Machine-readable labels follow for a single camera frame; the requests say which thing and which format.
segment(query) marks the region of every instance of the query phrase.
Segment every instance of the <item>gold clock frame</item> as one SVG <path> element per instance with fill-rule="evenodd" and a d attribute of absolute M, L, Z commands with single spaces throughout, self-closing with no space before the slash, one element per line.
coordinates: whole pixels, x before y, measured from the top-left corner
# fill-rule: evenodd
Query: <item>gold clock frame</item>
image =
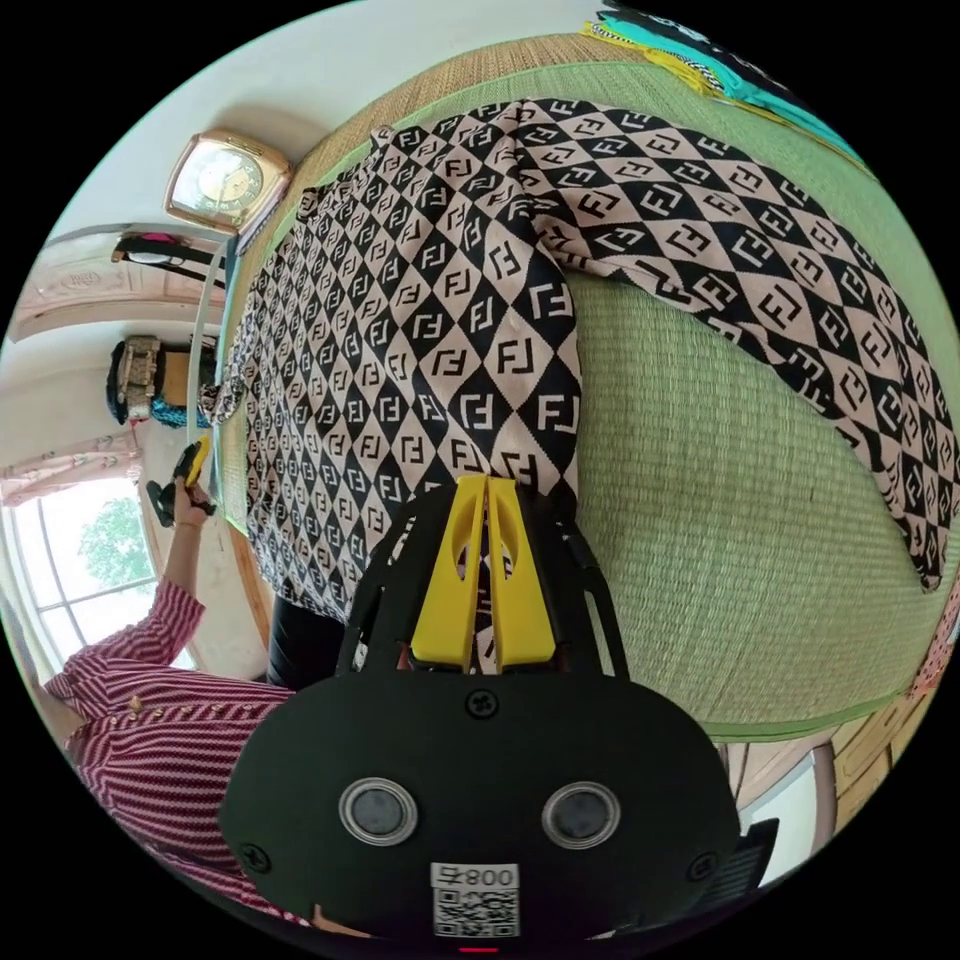
<path fill-rule="evenodd" d="M 177 183 L 183 174 L 190 157 L 201 143 L 214 143 L 223 147 L 239 150 L 249 154 L 256 160 L 263 172 L 263 189 L 254 203 L 243 211 L 243 221 L 240 224 L 230 223 L 221 216 L 205 216 L 192 210 L 184 210 L 174 204 L 173 194 Z M 180 154 L 170 180 L 167 183 L 166 194 L 163 198 L 163 209 L 166 214 L 175 220 L 193 223 L 197 226 L 216 230 L 219 233 L 236 237 L 244 233 L 246 224 L 258 221 L 261 212 L 269 206 L 281 189 L 285 189 L 293 177 L 293 164 L 279 150 L 268 147 L 259 140 L 244 136 L 224 127 L 214 127 L 204 133 L 194 134 Z"/>

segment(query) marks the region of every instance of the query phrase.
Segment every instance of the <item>tree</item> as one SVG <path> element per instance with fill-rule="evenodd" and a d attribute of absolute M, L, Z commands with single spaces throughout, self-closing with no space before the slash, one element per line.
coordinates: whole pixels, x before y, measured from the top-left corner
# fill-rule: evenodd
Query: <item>tree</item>
<path fill-rule="evenodd" d="M 140 505 L 132 497 L 110 500 L 80 535 L 87 572 L 104 589 L 153 576 L 143 537 Z"/>

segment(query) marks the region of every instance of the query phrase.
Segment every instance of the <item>pink curtain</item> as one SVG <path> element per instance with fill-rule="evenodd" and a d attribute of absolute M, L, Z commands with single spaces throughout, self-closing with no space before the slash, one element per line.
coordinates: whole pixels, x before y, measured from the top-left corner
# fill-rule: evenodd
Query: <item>pink curtain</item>
<path fill-rule="evenodd" d="M 140 448 L 132 431 L 51 450 L 0 470 L 0 503 L 17 507 L 88 480 L 140 476 Z"/>

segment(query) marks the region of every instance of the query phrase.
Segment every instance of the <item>black pants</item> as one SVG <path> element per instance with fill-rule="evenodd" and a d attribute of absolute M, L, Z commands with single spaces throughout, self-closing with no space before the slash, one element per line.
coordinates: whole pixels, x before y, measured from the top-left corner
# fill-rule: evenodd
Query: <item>black pants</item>
<path fill-rule="evenodd" d="M 268 683 L 302 690 L 332 677 L 340 656 L 344 626 L 277 597 L 267 655 Z"/>

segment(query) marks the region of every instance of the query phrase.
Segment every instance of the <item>wooden cabinet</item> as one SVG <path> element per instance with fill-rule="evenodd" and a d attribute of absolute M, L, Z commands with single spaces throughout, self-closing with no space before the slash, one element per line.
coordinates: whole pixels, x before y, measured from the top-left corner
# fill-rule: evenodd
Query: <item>wooden cabinet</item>
<path fill-rule="evenodd" d="M 776 786 L 807 754 L 830 742 L 832 730 L 774 743 L 728 743 L 721 751 L 730 789 L 743 810 Z"/>
<path fill-rule="evenodd" d="M 901 698 L 865 720 L 844 724 L 833 738 L 837 830 L 842 830 L 883 783 L 920 726 L 933 694 Z"/>
<path fill-rule="evenodd" d="M 884 747 L 856 782 L 838 797 L 835 831 L 842 830 L 856 816 L 863 805 L 876 793 L 889 772 L 890 756 Z"/>
<path fill-rule="evenodd" d="M 905 698 L 879 710 L 857 731 L 846 746 L 836 752 L 837 795 L 852 787 L 879 757 L 913 710 Z"/>

